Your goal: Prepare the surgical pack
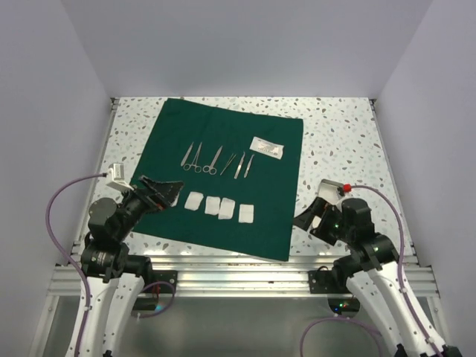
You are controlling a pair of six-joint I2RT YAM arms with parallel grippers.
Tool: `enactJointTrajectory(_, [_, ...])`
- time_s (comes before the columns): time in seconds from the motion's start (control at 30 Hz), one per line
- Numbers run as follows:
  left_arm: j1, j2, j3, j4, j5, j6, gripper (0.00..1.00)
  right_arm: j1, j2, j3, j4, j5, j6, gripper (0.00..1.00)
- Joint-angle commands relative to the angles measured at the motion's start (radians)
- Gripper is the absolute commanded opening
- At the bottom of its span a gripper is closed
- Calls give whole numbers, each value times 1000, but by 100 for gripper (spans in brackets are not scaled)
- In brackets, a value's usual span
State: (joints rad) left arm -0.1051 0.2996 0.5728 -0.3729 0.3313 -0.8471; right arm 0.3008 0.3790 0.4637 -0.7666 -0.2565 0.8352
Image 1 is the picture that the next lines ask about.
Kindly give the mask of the white paper packet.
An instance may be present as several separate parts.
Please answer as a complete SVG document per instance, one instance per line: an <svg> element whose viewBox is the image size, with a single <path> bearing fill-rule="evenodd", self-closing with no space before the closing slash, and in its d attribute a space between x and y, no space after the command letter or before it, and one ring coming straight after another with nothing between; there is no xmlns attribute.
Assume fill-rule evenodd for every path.
<svg viewBox="0 0 476 357"><path fill-rule="evenodd" d="M250 150L259 152L272 158L280 160L283 156L283 145L275 144L262 138L253 137Z"/></svg>

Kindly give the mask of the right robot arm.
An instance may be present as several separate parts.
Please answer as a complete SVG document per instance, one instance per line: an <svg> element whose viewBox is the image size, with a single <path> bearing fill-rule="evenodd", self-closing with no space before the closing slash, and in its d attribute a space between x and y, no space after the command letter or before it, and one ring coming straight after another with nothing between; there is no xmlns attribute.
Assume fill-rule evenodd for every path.
<svg viewBox="0 0 476 357"><path fill-rule="evenodd" d="M392 356L460 356L429 321L408 282L392 241L376 231L371 209L357 198L333 205L318 197L294 219L296 227L334 244L344 242L350 254L325 271L311 271L309 285L349 292L375 325Z"/></svg>

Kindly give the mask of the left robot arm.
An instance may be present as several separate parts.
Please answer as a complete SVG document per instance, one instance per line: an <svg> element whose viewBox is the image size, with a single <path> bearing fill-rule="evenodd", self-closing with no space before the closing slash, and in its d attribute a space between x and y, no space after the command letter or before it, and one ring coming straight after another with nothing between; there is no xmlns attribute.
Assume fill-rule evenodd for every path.
<svg viewBox="0 0 476 357"><path fill-rule="evenodd" d="M146 176L139 181L130 185L109 170L106 184L122 194L121 202L102 198L89 209L81 301L67 356L116 356L138 295L155 285L150 258L131 255L125 239L145 215L171 207L184 184Z"/></svg>

